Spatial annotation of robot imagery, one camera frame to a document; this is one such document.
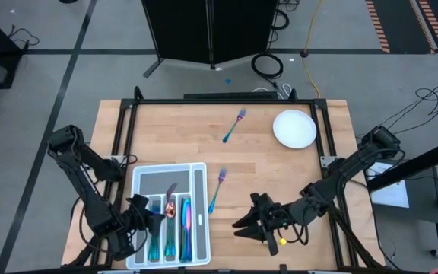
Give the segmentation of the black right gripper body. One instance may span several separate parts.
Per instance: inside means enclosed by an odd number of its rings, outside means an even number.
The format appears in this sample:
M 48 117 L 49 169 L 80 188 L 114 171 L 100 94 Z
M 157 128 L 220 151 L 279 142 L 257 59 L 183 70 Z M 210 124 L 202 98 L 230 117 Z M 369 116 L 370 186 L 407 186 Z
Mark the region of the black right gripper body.
M 278 253 L 278 244 L 275 240 L 274 232 L 279 232 L 281 228 L 278 227 L 278 224 L 275 222 L 274 218 L 272 217 L 272 212 L 275 209 L 285 209 L 289 212 L 288 207 L 289 205 L 281 205 L 278 202 L 273 202 L 271 197 L 264 193 L 262 195 L 257 195 L 255 198 L 255 202 L 253 203 L 255 206 L 255 211 L 260 212 L 265 216 L 265 222 L 263 225 L 257 225 L 258 228 L 261 228 L 262 231 L 265 232 L 267 240 L 261 241 L 262 243 L 266 243 L 268 245 L 269 253 L 274 256 Z M 287 244 L 293 244 L 296 242 L 303 243 L 303 227 L 300 227 L 300 230 L 297 229 L 297 223 L 294 220 L 294 223 L 287 228 L 283 228 L 284 230 L 287 230 L 289 227 L 291 227 L 294 231 L 295 238 L 293 240 L 288 240 L 285 237 L 281 237 Z

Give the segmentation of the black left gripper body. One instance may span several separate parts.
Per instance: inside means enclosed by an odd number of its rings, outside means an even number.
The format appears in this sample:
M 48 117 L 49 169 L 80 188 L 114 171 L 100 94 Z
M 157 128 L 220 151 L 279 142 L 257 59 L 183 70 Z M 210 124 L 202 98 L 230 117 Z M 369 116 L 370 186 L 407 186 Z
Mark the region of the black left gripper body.
M 154 213 L 150 210 L 136 210 L 129 208 L 126 211 L 129 217 L 129 230 L 154 232 Z

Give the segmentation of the white cutlery tray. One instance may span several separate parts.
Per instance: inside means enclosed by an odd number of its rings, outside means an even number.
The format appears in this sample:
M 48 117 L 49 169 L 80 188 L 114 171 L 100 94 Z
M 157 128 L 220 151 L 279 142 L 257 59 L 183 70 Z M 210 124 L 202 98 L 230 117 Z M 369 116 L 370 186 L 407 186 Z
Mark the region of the white cutlery tray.
M 160 233 L 160 260 L 148 260 L 151 234 L 137 231 L 132 243 L 139 251 L 126 258 L 128 269 L 179 268 L 206 265 L 211 261 L 211 241 L 208 223 L 207 168 L 204 163 L 163 164 L 138 166 L 133 170 L 132 195 L 148 197 L 147 209 L 154 201 L 160 202 L 160 213 L 165 215 L 166 193 L 177 183 L 172 199 L 176 204 L 175 256 L 164 256 L 167 217 Z

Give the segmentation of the white round plate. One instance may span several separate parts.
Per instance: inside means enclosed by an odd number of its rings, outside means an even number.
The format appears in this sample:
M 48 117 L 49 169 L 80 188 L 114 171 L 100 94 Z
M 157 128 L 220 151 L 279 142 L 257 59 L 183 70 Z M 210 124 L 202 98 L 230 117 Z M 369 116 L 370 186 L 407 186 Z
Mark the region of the white round plate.
M 317 136 L 316 124 L 306 113 L 285 110 L 273 122 L 275 138 L 288 148 L 301 149 L 311 145 Z

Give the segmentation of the black bar at table edge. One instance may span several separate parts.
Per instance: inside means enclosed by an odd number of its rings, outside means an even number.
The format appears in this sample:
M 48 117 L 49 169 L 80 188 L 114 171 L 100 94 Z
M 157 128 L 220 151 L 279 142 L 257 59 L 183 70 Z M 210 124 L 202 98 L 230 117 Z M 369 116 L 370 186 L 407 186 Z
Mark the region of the black bar at table edge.
M 237 93 L 207 93 L 184 94 L 188 100 L 277 100 L 278 95 L 273 91 L 237 92 Z

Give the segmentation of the white paper sheet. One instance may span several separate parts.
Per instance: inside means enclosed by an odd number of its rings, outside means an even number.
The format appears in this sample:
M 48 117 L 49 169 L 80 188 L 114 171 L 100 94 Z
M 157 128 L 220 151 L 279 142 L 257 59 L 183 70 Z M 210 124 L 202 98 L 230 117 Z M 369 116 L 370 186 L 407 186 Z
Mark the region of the white paper sheet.
M 374 179 L 376 176 L 388 170 L 392 165 L 382 162 L 376 162 L 369 167 L 365 174 L 367 181 Z M 409 208 L 408 192 L 404 180 L 398 181 L 382 189 L 370 193 L 372 203 L 383 206 L 393 206 L 399 208 Z

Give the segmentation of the black folding screen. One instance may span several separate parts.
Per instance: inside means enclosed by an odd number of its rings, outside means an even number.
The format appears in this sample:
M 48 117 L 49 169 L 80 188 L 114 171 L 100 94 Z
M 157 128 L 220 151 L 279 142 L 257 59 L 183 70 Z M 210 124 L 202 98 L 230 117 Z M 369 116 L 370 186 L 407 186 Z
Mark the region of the black folding screen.
M 267 50 L 279 0 L 141 0 L 159 59 L 217 64 Z

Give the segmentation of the black metal rig frame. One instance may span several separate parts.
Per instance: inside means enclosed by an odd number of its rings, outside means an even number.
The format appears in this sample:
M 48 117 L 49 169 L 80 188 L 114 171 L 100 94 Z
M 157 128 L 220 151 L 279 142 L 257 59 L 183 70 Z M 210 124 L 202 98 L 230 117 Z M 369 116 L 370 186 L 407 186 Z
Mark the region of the black metal rig frame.
M 213 197 L 222 168 L 227 175 L 210 215 L 211 261 L 205 272 L 333 270 L 336 255 L 327 217 L 309 225 L 309 243 L 285 244 L 272 256 L 264 243 L 235 236 L 232 224 L 252 204 L 252 193 L 267 193 L 286 204 L 299 198 L 308 183 L 321 177 L 319 153 L 347 157 L 357 150 L 348 104 L 328 100 L 318 109 L 322 145 L 291 149 L 274 136 L 275 117 L 285 110 L 309 112 L 304 100 L 268 102 L 235 100 L 142 100 L 136 114 L 126 100 L 104 100 L 90 140 L 106 157 L 130 148 L 134 165 L 203 162 L 208 171 L 208 195 Z M 246 108 L 226 143 L 223 137 Z

